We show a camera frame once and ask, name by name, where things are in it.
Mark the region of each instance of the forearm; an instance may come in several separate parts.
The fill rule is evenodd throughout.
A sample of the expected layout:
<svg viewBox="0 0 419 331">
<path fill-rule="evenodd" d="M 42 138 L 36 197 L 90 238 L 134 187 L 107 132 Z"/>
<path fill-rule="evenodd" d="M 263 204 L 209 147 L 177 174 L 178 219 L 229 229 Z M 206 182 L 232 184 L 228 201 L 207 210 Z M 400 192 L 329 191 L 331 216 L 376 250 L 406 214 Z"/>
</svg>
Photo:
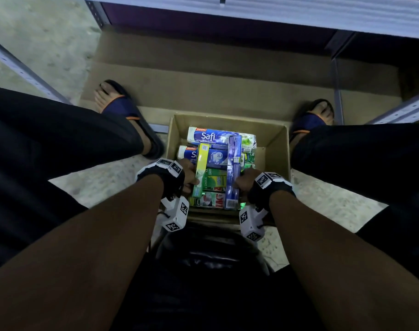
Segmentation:
<svg viewBox="0 0 419 331">
<path fill-rule="evenodd" d="M 419 281 L 389 256 L 278 191 L 270 199 L 288 259 L 331 330 L 419 330 Z"/>
<path fill-rule="evenodd" d="M 108 330 L 150 241 L 162 192 L 161 178 L 147 176 L 1 267 L 0 330 Z"/>
</svg>

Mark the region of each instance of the open cardboard box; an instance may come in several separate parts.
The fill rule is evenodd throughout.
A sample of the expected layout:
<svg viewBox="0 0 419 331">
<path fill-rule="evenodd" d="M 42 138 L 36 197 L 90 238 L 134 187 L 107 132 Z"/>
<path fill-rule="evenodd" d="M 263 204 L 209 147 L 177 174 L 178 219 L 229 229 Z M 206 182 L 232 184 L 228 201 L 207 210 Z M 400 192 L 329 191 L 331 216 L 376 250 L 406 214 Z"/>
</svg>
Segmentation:
<svg viewBox="0 0 419 331">
<path fill-rule="evenodd" d="M 257 138 L 256 169 L 277 172 L 290 181 L 288 129 L 283 122 L 237 116 L 175 114 L 171 118 L 168 133 L 166 150 L 168 159 L 176 159 L 179 145 L 187 144 L 189 127 L 255 134 Z M 192 206 L 188 213 L 188 220 L 239 224 L 239 211 Z M 274 225 L 272 217 L 265 217 L 264 224 Z"/>
</svg>

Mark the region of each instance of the hand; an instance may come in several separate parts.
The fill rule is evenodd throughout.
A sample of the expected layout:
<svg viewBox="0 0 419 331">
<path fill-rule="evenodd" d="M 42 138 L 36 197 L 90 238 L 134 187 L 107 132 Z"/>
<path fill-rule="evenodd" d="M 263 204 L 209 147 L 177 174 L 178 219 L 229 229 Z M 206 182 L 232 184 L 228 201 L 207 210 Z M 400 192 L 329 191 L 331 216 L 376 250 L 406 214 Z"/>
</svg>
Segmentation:
<svg viewBox="0 0 419 331">
<path fill-rule="evenodd" d="M 196 178 L 196 165 L 194 165 L 188 159 L 180 159 L 177 162 L 182 166 L 185 173 L 183 192 L 190 194 L 193 188 L 192 185 L 199 184 L 200 182 L 199 179 Z"/>
<path fill-rule="evenodd" d="M 254 180 L 258 177 L 262 172 L 258 169 L 254 168 L 247 168 L 243 171 L 243 174 L 235 179 L 234 188 L 240 189 L 240 202 L 246 202 L 248 192 L 252 188 L 254 184 Z"/>
</svg>

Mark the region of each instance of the foot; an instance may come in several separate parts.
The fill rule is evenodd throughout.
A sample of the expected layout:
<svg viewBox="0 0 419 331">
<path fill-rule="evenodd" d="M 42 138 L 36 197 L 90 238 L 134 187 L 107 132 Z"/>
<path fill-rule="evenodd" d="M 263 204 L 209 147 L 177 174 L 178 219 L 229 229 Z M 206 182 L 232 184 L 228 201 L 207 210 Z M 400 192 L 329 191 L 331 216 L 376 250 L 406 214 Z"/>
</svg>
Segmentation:
<svg viewBox="0 0 419 331">
<path fill-rule="evenodd" d="M 95 90 L 95 103 L 97 110 L 101 113 L 110 102 L 121 96 L 122 95 L 119 94 L 111 84 L 105 82 L 100 83 L 98 88 Z M 144 150 L 142 151 L 142 155 L 149 153 L 151 150 L 150 139 L 147 137 L 147 135 L 144 133 L 144 131 L 136 121 L 129 120 L 129 122 L 141 136 L 142 143 L 144 144 Z"/>
<path fill-rule="evenodd" d="M 311 110 L 312 113 L 315 115 L 318 115 L 321 117 L 321 119 L 326 123 L 326 125 L 333 125 L 334 123 L 334 113 L 330 109 L 330 107 L 327 105 L 327 102 L 323 101 L 317 104 L 314 109 Z M 306 136 L 305 133 L 300 133 L 295 136 L 294 139 L 289 144 L 289 151 L 292 154 L 292 151 L 295 149 L 295 146 L 298 144 L 298 142 Z"/>
</svg>

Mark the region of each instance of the sandal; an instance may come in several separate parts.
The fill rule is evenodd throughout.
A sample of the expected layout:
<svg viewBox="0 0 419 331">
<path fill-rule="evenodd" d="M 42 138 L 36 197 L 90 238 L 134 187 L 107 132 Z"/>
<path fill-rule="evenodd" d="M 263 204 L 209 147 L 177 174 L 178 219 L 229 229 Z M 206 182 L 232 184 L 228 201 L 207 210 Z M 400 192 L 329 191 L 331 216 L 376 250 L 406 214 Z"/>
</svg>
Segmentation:
<svg viewBox="0 0 419 331">
<path fill-rule="evenodd" d="M 334 108 L 326 99 L 317 99 L 309 103 L 307 106 L 302 107 L 302 109 L 295 115 L 294 121 L 289 131 L 289 142 L 291 142 L 298 134 L 308 134 L 312 129 L 326 125 L 326 121 L 324 121 L 322 116 L 312 112 L 312 110 L 314 110 L 314 108 L 322 102 L 327 103 L 327 106 L 330 108 L 332 114 L 334 115 Z"/>
<path fill-rule="evenodd" d="M 104 82 L 111 85 L 120 96 L 109 102 L 101 114 L 121 115 L 127 120 L 134 120 L 151 141 L 151 150 L 144 157 L 151 160 L 160 158 L 164 154 L 164 144 L 133 103 L 130 94 L 116 81 L 105 80 Z"/>
</svg>

